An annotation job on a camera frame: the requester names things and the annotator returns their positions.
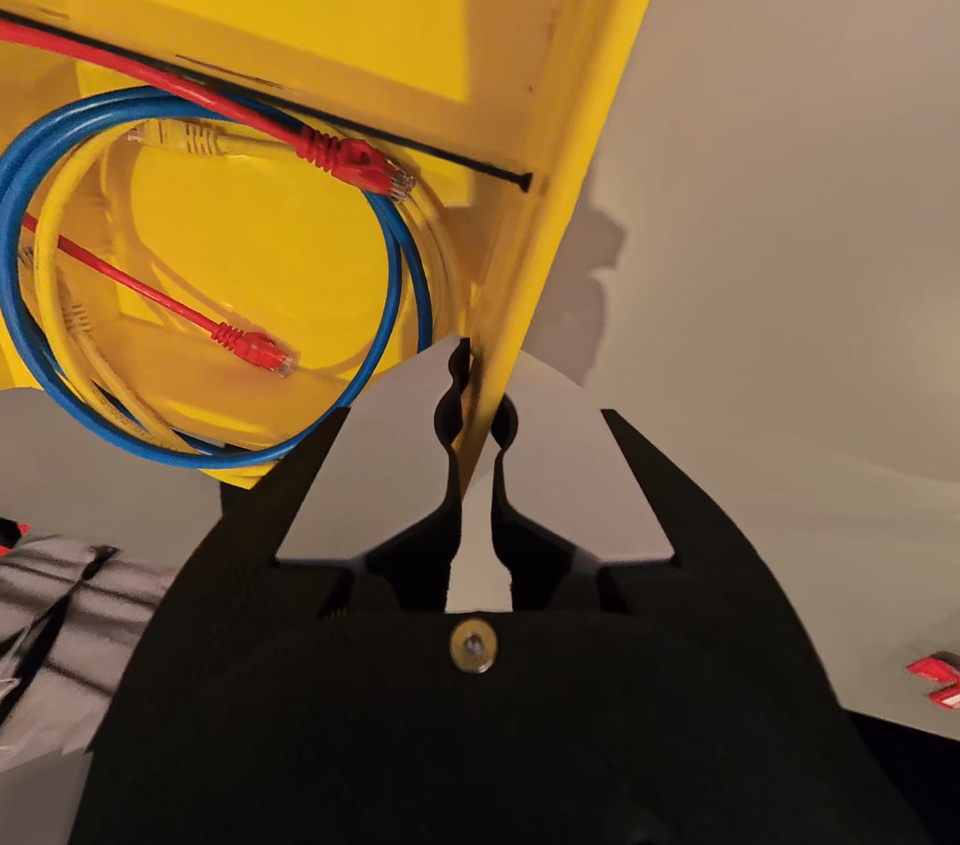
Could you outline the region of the black bin divider plate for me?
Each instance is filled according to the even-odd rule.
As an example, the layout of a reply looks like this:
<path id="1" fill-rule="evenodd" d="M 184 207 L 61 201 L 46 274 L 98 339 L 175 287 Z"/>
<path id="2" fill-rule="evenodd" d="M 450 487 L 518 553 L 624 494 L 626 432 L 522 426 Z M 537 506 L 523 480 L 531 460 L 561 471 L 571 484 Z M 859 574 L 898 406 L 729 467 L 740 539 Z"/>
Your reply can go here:
<path id="1" fill-rule="evenodd" d="M 4 43 L 36 48 L 125 75 L 281 142 L 297 143 L 302 138 L 306 124 L 318 121 L 339 131 L 356 133 L 364 140 L 375 140 L 404 151 L 418 152 L 476 175 L 496 179 L 524 193 L 530 191 L 533 183 L 534 174 L 531 171 L 520 172 L 324 109 L 272 96 L 207 71 L 146 55 L 15 11 L 2 10 L 1 25 Z"/>

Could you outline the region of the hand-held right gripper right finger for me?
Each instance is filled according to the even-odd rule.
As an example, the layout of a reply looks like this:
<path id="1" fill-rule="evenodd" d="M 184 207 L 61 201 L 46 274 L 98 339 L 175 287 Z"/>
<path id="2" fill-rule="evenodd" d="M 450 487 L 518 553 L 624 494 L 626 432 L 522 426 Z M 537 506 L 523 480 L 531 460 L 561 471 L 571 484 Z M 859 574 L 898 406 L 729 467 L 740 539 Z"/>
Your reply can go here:
<path id="1" fill-rule="evenodd" d="M 522 351 L 503 406 L 508 509 L 588 566 L 669 561 L 666 536 L 601 409 L 566 375 Z"/>

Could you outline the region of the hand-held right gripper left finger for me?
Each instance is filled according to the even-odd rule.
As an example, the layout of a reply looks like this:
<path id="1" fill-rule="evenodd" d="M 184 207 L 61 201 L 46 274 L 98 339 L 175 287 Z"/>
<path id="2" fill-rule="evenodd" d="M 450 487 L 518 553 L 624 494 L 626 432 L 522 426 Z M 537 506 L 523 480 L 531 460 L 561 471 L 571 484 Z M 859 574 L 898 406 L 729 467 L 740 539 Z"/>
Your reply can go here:
<path id="1" fill-rule="evenodd" d="M 447 335 L 349 407 L 277 551 L 279 561 L 359 561 L 459 494 L 470 341 Z"/>

